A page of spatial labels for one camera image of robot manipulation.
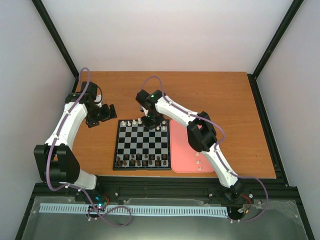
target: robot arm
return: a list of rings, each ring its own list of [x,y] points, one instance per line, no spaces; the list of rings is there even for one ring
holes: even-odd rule
[[[116,110],[113,104],[110,108],[102,104],[102,94],[97,95],[98,86],[93,82],[88,85],[85,94],[74,105],[78,97],[84,91],[87,82],[83,82],[80,92],[70,93],[65,99],[64,111],[52,135],[43,145],[34,148],[34,157],[41,180],[46,181],[46,166],[49,149],[54,144],[50,161],[50,179],[61,184],[73,184],[84,189],[94,189],[97,177],[82,169],[72,152],[73,143],[80,127],[85,119],[89,128],[98,126],[100,122],[116,118]]]
[[[190,111],[189,109],[174,102],[168,96],[165,97],[167,100],[164,99],[162,92],[159,90],[156,90],[152,94],[141,90],[137,94],[136,100],[142,106],[146,115],[141,118],[144,125],[149,129],[157,127],[164,119],[163,115],[167,115],[183,125],[187,130],[188,143],[190,146],[195,151],[203,153],[203,155],[209,160],[221,185],[225,188],[232,189],[233,194],[237,195],[237,192],[242,188],[240,187],[241,184],[238,178],[230,173],[232,172],[235,174],[228,161],[223,156],[219,145],[216,146],[217,134],[213,125],[194,117],[199,116],[210,120],[209,115],[206,112],[197,113]],[[223,163],[227,166],[229,171],[227,171],[223,166],[216,152],[219,153]]]

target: wooden tabletop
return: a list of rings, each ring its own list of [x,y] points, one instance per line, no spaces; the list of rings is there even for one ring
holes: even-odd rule
[[[72,149],[81,169],[100,176],[217,177],[214,172],[113,170],[118,120],[143,115],[135,98],[143,81],[153,75],[162,79],[170,98],[192,111],[207,112],[224,129],[226,139],[220,147],[237,174],[276,178],[245,72],[92,72],[91,80],[101,87],[104,103],[114,104],[117,118],[92,128],[83,121]],[[87,76],[83,73],[82,81]],[[156,79],[145,87],[149,93],[156,89],[160,89]]]

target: white slotted strip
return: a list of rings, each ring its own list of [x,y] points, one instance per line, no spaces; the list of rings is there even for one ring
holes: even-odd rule
[[[89,204],[68,204],[68,203],[41,203],[39,213],[57,214],[86,214],[91,205]],[[105,212],[119,205],[108,205]],[[179,217],[179,216],[199,216],[226,218],[228,213],[226,207],[217,206],[134,206],[126,205],[130,208],[133,216],[155,216],[155,217]],[[110,212],[110,215],[124,215],[129,213],[123,208],[117,208]]]

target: pink mat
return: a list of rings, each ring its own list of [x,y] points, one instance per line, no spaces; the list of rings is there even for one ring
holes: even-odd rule
[[[171,168],[176,173],[212,173],[213,167],[200,153],[196,155],[188,143],[187,129],[175,120],[170,121]]]

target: white wall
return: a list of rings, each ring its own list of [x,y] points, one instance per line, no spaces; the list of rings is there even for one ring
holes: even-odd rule
[[[76,66],[252,73],[292,0],[43,0]]]
[[[290,185],[320,239],[320,2],[304,1],[258,78]]]
[[[0,239],[14,239],[73,76],[31,0],[0,0]]]

